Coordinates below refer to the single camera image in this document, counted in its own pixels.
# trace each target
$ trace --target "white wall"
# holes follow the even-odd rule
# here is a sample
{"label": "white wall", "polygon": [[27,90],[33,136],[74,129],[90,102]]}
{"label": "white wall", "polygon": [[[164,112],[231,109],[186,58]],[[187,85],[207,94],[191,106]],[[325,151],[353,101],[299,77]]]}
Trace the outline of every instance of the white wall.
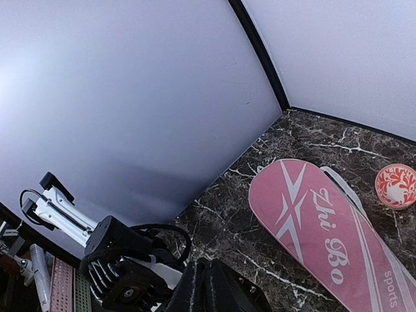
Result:
{"label": "white wall", "polygon": [[0,3],[0,202],[15,212],[51,171],[96,219],[171,220],[280,114],[227,1]]}
{"label": "white wall", "polygon": [[416,2],[244,0],[292,106],[416,140]]}

